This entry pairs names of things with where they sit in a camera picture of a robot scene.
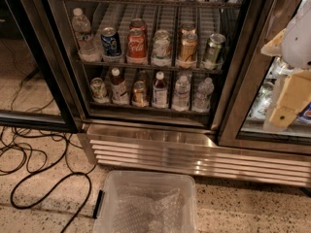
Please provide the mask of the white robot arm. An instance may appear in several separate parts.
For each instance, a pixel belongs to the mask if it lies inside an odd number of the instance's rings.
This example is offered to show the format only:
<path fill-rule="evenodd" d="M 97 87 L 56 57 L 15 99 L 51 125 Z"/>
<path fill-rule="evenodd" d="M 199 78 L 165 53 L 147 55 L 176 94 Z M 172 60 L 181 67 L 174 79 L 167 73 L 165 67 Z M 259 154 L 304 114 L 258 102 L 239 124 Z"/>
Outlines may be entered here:
<path fill-rule="evenodd" d="M 280 56 L 298 71 L 277 80 L 272 92 L 263 129 L 282 132 L 311 102 L 311 1 L 307 0 L 271 41 L 260 52 Z"/>

